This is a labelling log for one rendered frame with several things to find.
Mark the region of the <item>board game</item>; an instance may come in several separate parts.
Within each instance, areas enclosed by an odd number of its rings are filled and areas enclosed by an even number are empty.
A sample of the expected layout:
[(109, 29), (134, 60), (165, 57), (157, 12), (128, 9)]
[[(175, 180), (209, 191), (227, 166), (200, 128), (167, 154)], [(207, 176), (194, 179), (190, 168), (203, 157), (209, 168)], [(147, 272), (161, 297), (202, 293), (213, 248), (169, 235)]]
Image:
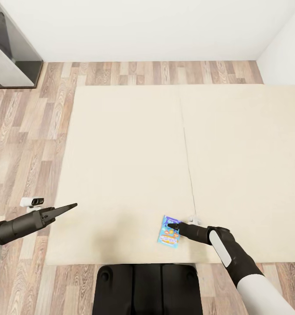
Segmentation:
[(164, 216), (162, 226), (158, 236), (158, 243), (167, 245), (169, 247), (177, 249), (179, 243), (179, 230), (175, 230), (168, 226), (168, 223), (183, 222), (172, 217)]

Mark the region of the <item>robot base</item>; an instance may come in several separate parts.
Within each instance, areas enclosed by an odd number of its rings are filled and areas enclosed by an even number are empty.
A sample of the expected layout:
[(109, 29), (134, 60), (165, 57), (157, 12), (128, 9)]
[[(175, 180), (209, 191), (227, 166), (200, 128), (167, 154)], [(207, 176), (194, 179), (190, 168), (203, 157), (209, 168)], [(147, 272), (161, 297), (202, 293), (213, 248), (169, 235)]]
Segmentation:
[(100, 264), (92, 315), (203, 315), (196, 264)]

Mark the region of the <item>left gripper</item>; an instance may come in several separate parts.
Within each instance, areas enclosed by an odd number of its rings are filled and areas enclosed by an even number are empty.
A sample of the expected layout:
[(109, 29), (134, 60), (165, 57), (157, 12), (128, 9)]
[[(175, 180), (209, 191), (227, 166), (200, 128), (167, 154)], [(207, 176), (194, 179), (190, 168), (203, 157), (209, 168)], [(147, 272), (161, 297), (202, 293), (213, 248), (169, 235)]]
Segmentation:
[(54, 222), (56, 217), (64, 212), (76, 207), (77, 203), (70, 204), (61, 208), (47, 210), (47, 208), (29, 212), (28, 214), (17, 217), (13, 221), (13, 232), (18, 238), (22, 238), (31, 233), (45, 228)]

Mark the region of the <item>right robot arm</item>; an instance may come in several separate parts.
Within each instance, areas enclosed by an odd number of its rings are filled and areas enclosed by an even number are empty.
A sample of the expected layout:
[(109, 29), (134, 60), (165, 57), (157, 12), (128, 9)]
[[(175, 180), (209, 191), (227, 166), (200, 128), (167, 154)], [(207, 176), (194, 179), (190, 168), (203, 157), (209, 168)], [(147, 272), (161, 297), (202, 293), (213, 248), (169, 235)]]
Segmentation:
[(295, 310), (279, 294), (256, 266), (233, 234), (224, 227), (202, 227), (202, 219), (188, 217), (189, 223), (168, 223), (188, 239), (212, 245), (233, 281), (249, 315), (295, 315)]

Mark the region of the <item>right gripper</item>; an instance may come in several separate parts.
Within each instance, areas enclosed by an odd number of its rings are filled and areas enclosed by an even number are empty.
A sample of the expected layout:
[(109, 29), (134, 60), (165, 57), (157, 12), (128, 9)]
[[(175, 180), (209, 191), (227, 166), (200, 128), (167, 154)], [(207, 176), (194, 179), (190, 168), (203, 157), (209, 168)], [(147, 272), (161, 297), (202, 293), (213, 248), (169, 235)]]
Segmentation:
[(189, 225), (184, 222), (179, 222), (179, 224), (168, 223), (168, 226), (177, 231), (179, 230), (180, 235), (185, 236), (188, 239), (200, 242), (198, 238), (198, 230), (200, 229), (201, 226), (196, 226), (196, 225), (191, 225), (191, 224)]

